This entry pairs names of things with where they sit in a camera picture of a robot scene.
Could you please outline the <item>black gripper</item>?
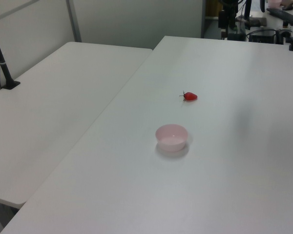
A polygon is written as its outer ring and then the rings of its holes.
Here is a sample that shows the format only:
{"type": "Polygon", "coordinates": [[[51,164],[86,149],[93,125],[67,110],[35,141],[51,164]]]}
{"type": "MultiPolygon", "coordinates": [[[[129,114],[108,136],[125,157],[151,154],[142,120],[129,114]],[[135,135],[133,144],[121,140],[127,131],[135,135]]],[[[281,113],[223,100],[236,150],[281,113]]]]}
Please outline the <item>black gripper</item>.
{"type": "Polygon", "coordinates": [[[237,31],[237,25],[235,24],[235,11],[219,11],[218,27],[221,28],[221,39],[227,38],[227,28],[230,28],[233,31],[237,31]]]}

